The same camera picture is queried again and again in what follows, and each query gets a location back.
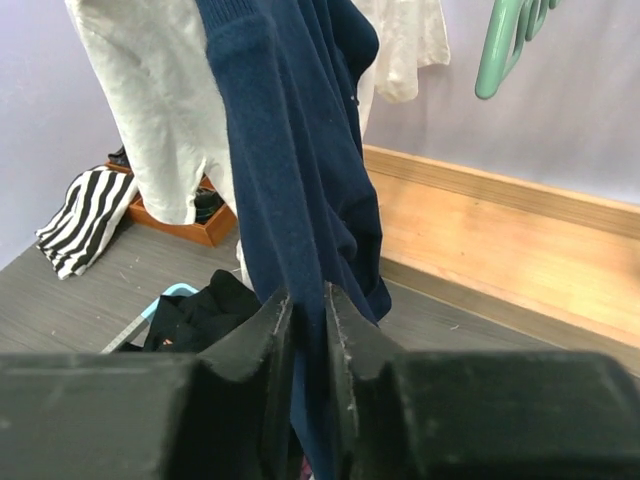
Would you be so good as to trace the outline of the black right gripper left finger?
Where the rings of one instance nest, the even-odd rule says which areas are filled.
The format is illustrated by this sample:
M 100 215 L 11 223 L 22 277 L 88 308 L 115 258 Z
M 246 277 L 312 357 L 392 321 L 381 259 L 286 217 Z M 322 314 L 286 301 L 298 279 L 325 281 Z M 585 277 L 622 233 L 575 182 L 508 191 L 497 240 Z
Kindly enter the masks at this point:
M 1 359 L 5 479 L 283 479 L 292 301 L 197 354 Z

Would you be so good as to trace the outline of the navy blue t shirt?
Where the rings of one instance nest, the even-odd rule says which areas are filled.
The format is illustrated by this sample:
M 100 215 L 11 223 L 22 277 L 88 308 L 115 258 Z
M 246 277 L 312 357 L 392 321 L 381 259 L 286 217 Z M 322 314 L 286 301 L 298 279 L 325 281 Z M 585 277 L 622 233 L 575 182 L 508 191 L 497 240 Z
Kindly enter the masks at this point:
M 330 479 L 324 286 L 341 287 L 371 322 L 391 308 L 357 99 L 378 38 L 350 1 L 201 1 L 198 9 L 226 109 L 246 268 L 260 300 L 285 288 L 294 303 L 291 424 L 314 475 Z

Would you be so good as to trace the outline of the mint green hanger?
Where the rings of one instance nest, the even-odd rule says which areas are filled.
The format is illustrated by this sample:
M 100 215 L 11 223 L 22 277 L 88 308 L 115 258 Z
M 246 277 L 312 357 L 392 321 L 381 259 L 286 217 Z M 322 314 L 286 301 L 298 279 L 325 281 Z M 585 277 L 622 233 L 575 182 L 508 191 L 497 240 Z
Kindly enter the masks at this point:
M 562 0 L 495 0 L 475 82 L 475 95 L 491 99 L 519 60 L 526 42 Z

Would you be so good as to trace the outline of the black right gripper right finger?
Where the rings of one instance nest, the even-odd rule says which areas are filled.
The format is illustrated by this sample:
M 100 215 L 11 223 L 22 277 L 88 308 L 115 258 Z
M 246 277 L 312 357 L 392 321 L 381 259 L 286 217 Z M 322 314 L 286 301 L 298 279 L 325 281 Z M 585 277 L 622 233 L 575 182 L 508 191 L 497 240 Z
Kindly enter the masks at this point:
M 595 352 L 409 351 L 325 288 L 339 479 L 635 479 L 639 393 Z

